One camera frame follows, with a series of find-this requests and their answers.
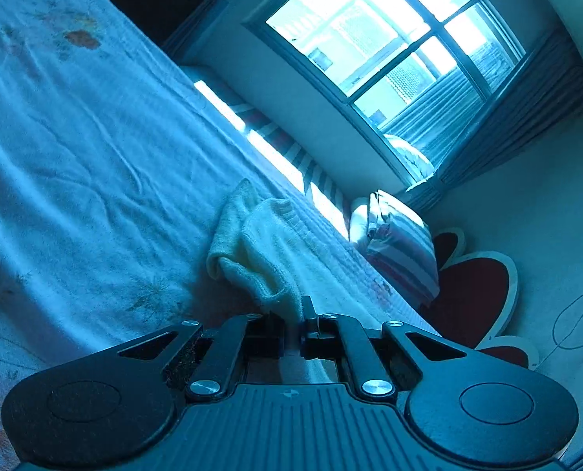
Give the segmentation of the cream knit sweater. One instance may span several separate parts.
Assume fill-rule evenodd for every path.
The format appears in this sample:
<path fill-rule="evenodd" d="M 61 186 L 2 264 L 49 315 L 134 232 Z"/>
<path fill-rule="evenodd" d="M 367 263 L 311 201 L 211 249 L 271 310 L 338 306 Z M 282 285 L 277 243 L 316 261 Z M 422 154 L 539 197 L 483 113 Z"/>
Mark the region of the cream knit sweater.
<path fill-rule="evenodd" d="M 315 210 L 302 197 L 264 198 L 243 179 L 230 193 L 210 245 L 206 269 L 245 290 L 287 330 L 281 375 L 290 382 L 322 382 L 321 363 L 301 356 L 305 296 L 330 309 L 339 305 L 340 268 L 320 240 Z"/>

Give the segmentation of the striped folded quilt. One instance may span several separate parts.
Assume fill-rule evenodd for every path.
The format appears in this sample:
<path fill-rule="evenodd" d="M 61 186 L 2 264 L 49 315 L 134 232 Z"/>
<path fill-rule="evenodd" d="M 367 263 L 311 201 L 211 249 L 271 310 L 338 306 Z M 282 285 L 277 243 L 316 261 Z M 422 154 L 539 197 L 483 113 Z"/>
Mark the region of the striped folded quilt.
<path fill-rule="evenodd" d="M 399 199 L 377 190 L 351 203 L 349 240 L 413 309 L 439 294 L 438 265 L 428 226 Z"/>

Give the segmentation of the striped mattress sheet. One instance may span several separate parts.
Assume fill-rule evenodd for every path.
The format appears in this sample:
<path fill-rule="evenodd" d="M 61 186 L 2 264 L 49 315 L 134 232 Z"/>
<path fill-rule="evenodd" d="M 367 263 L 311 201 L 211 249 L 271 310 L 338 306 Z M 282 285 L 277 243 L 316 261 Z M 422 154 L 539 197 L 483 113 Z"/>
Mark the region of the striped mattress sheet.
<path fill-rule="evenodd" d="M 184 66 L 182 71 L 218 113 L 302 192 L 337 232 L 345 238 L 350 236 L 350 202 L 303 146 L 212 70 Z"/>

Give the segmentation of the red white scalloped headboard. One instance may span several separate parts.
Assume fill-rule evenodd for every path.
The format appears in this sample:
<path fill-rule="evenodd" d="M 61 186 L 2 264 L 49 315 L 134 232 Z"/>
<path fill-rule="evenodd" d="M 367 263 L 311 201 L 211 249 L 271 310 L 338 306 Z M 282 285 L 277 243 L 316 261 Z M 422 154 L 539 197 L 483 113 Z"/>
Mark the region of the red white scalloped headboard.
<path fill-rule="evenodd" d="M 460 228 L 447 228 L 432 238 L 438 267 L 439 294 L 419 314 L 439 335 L 467 348 L 529 370 L 539 352 L 529 340 L 508 336 L 518 302 L 518 273 L 508 255 L 466 251 Z"/>

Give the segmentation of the floral white bedspread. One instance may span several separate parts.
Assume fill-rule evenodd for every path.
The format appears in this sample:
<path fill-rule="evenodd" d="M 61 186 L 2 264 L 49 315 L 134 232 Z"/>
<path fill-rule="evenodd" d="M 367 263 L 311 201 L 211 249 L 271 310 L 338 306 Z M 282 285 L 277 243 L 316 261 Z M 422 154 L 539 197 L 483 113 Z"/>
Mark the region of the floral white bedspread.
<path fill-rule="evenodd" d="M 422 319 L 109 0 L 0 0 L 1 406 L 28 375 L 188 319 L 264 312 L 206 260 L 241 181 L 308 234 L 320 312 Z"/>

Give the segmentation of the right blue curtain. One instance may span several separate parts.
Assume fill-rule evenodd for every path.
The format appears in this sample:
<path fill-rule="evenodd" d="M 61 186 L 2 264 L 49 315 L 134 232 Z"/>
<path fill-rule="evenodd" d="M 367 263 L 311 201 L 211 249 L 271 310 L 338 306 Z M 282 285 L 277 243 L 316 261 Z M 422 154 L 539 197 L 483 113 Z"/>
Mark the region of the right blue curtain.
<path fill-rule="evenodd" d="M 488 100 L 466 85 L 456 72 L 445 75 L 389 129 L 434 167 L 430 177 L 398 195 L 419 212 L 583 112 L 583 58 L 564 26 L 538 39 Z"/>

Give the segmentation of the blue curtain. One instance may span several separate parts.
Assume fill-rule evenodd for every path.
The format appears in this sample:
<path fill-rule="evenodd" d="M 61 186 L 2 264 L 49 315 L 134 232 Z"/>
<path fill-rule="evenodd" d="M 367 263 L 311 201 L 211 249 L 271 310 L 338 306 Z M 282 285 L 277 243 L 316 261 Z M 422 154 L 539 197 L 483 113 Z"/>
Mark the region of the blue curtain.
<path fill-rule="evenodd" d="M 434 167 L 430 177 L 398 195 L 419 212 L 583 112 L 583 58 L 564 26 L 538 39 L 488 100 L 466 85 L 456 72 L 445 75 L 389 129 Z"/>
<path fill-rule="evenodd" d="M 217 22 L 238 0 L 204 0 L 163 43 L 163 50 L 179 63 L 193 57 Z"/>

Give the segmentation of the left blue curtain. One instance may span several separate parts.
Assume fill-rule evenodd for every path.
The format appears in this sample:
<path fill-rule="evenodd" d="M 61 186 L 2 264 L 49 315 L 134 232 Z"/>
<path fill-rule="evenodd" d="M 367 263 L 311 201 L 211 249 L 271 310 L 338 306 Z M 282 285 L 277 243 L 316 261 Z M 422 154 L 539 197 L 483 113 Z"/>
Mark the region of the left blue curtain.
<path fill-rule="evenodd" d="M 163 43 L 163 50 L 179 63 L 193 57 L 217 22 L 238 0 L 204 0 Z"/>

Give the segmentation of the window with grey frame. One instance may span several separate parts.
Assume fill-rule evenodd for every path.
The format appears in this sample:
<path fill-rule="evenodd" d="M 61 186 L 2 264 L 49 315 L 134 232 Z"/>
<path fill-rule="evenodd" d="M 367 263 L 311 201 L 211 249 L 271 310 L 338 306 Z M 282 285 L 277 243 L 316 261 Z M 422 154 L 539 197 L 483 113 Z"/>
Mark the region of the window with grey frame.
<path fill-rule="evenodd" d="M 406 186 L 432 177 L 525 53 L 488 0 L 266 0 L 248 27 Z"/>

